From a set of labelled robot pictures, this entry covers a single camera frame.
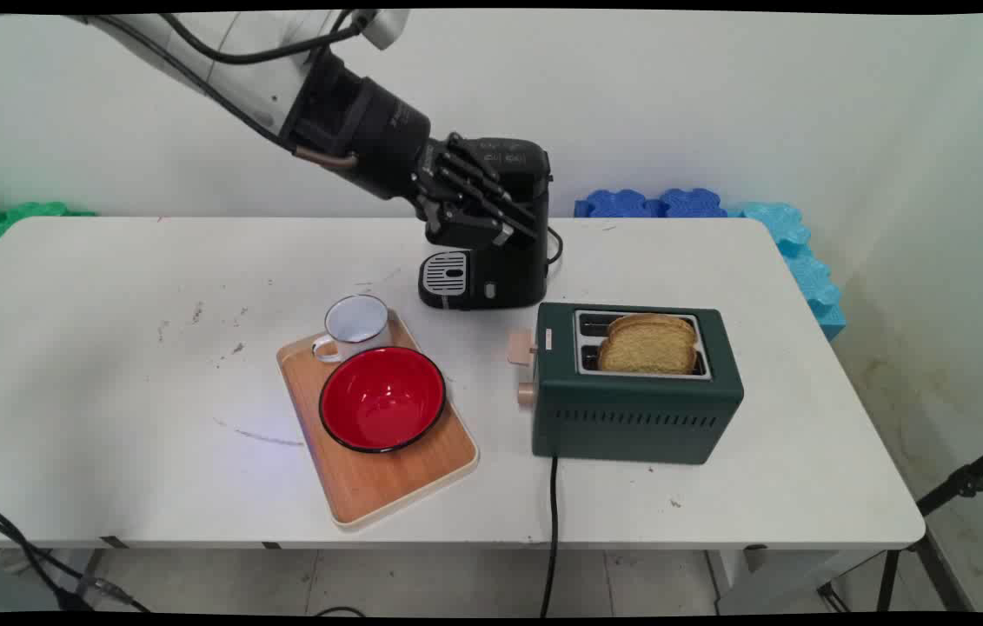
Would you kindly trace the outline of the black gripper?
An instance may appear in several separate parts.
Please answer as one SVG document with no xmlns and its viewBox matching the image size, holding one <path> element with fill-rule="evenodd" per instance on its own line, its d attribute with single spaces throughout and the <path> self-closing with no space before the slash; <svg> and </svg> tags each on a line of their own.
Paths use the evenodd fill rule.
<svg viewBox="0 0 983 626">
<path fill-rule="evenodd" d="M 431 123 L 363 78 L 349 108 L 349 182 L 377 198 L 415 198 L 430 244 L 488 250 L 535 244 L 535 206 L 546 198 L 546 151 L 528 140 L 451 132 L 443 165 L 420 166 Z"/>
</svg>

